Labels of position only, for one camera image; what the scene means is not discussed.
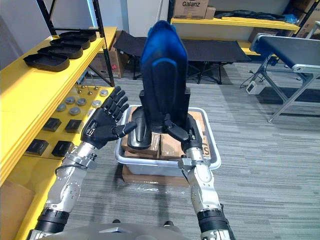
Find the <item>gray carpet floor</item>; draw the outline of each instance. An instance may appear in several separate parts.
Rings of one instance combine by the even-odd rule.
[[[267,123],[280,106],[261,104],[239,88],[251,75],[248,70],[258,67],[225,66],[223,85],[188,81],[190,106],[206,111],[221,155],[222,166],[214,171],[215,189],[237,240],[318,240],[320,118],[315,116],[320,108],[291,106],[286,113],[293,115]],[[301,85],[283,65],[269,69],[281,87]],[[130,104],[140,103],[141,80],[125,72],[115,83],[127,92]],[[310,88],[320,89],[320,80]],[[189,188],[119,181],[114,149],[115,142],[110,142],[98,152],[98,169],[88,171],[66,229],[114,219],[156,226],[171,220],[186,237],[200,239]]]

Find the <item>robotic hand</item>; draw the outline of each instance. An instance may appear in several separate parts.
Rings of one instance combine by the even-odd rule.
[[[124,95],[125,91],[116,87],[101,107],[90,115],[82,129],[81,144],[67,153],[62,165],[55,170],[56,180],[35,228],[29,232],[28,240],[41,239],[64,230],[80,195],[87,169],[97,167],[96,150],[136,128],[135,122],[117,126],[123,112],[129,107],[126,103],[128,98]]]
[[[195,119],[188,114],[185,128],[164,118],[167,133],[181,142],[185,155],[178,162],[183,175],[190,185],[191,201],[198,218],[202,240],[235,240],[226,219],[223,205],[214,188],[214,175],[210,170],[210,160],[204,159],[202,137]]]

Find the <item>black cable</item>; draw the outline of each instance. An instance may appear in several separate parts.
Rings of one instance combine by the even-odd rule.
[[[245,81],[243,81],[243,82],[241,83],[241,85],[240,85],[240,88],[243,89],[243,88],[247,87],[248,85],[244,85],[244,83],[245,83],[246,81],[248,81],[249,79],[251,79],[254,75],[255,75],[255,74],[253,74],[252,76],[248,77]]]
[[[245,88],[245,87],[248,87],[248,85],[244,85],[244,83],[247,82],[249,79],[251,79],[251,78],[252,78],[253,76],[255,76],[255,75],[257,75],[257,77],[258,77],[259,79],[261,79],[261,82],[263,82],[263,81],[265,80],[265,78],[261,78],[260,76],[258,76],[258,74],[259,74],[260,72],[265,72],[265,73],[267,73],[267,67],[268,67],[268,65],[269,65],[269,61],[266,63],[265,70],[263,70],[263,71],[257,71],[257,72],[254,73],[252,76],[248,77],[246,80],[244,80],[244,81],[240,84],[240,88],[243,89],[243,88]]]
[[[183,168],[181,168],[181,172],[182,172],[182,174],[183,174],[183,176],[184,176],[185,180],[187,181],[187,183],[189,183],[188,178],[187,178],[187,176],[185,175],[185,171],[184,171],[184,169],[183,169]]]
[[[62,166],[58,166],[54,172],[55,172],[55,175],[57,175],[57,171],[59,169],[65,169],[65,168],[69,168],[69,167],[75,167],[75,168],[79,168],[79,169],[87,169],[87,167],[85,166],[80,166],[80,165],[72,165],[72,164],[68,164],[68,165],[62,165]]]

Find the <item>robot finger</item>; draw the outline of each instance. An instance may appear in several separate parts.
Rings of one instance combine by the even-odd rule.
[[[113,99],[111,97],[108,97],[101,105],[101,108],[106,108],[108,110],[113,103],[114,103]]]
[[[129,107],[129,104],[125,104],[125,105],[123,105],[123,106],[121,107],[119,114],[118,114],[118,115],[116,116],[116,118],[115,118],[115,121],[116,121],[116,122],[118,122],[118,121],[121,119],[122,114],[124,113],[124,111],[125,111],[128,107]]]
[[[113,102],[108,111],[109,111],[109,113],[112,114],[116,109],[117,109],[117,104],[115,102]]]
[[[117,106],[112,114],[113,119],[117,118],[117,116],[119,115],[120,112],[121,112],[120,107]]]
[[[121,87],[117,86],[110,94],[110,98],[114,99],[117,96],[118,92],[120,91],[121,91]]]
[[[118,102],[117,106],[118,106],[119,108],[121,108],[121,107],[123,106],[123,104],[125,104],[126,101],[128,101],[128,97],[127,97],[127,96],[125,96],[124,98],[122,98],[122,99]]]
[[[116,103],[119,102],[119,100],[126,94],[125,91],[121,90],[113,99]]]

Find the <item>white wall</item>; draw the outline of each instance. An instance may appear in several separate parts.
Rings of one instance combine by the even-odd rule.
[[[52,0],[45,2],[49,11]],[[87,0],[56,0],[52,20],[55,27],[93,25]],[[36,0],[0,0],[0,31],[0,69],[50,36]]]
[[[50,35],[35,0],[1,0],[0,68]]]
[[[127,0],[100,0],[99,6],[104,26],[129,31]]]
[[[156,23],[161,0],[127,0],[129,33],[135,37],[146,37]],[[163,0],[160,20],[167,20],[169,0]]]

